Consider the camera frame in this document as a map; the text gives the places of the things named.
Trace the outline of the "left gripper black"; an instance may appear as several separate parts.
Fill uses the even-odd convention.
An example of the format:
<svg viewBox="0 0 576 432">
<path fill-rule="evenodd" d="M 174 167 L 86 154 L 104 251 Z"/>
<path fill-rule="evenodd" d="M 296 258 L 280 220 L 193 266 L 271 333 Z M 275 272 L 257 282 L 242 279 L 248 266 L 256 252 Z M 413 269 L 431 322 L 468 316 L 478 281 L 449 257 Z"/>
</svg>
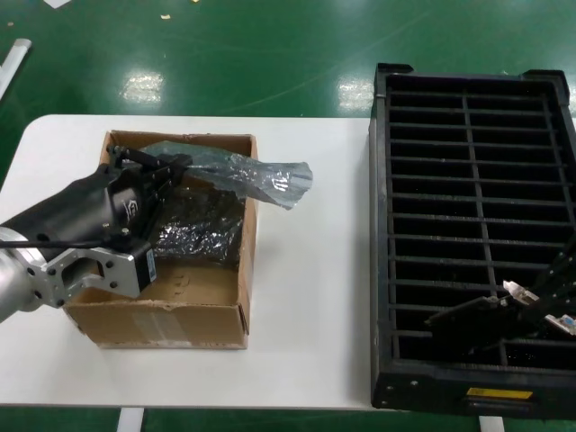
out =
<svg viewBox="0 0 576 432">
<path fill-rule="evenodd" d="M 152 156 L 114 144 L 109 164 L 3 222 L 20 243 L 43 255 L 70 248 L 107 247 L 127 252 L 148 239 L 158 208 L 178 187 L 193 158 Z"/>
</svg>

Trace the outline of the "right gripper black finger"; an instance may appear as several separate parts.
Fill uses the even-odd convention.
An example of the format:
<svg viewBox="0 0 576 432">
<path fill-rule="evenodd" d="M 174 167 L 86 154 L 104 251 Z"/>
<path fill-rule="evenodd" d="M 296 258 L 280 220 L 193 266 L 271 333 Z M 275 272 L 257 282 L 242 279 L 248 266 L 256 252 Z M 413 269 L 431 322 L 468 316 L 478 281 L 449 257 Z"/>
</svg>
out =
<svg viewBox="0 0 576 432">
<path fill-rule="evenodd" d="M 553 262 L 538 276 L 538 293 L 562 298 L 575 292 L 575 236 L 572 235 Z"/>
<path fill-rule="evenodd" d="M 530 287 L 530 292 L 535 300 L 527 307 L 529 320 L 568 314 L 575 308 L 575 273 L 541 273 Z"/>
</svg>

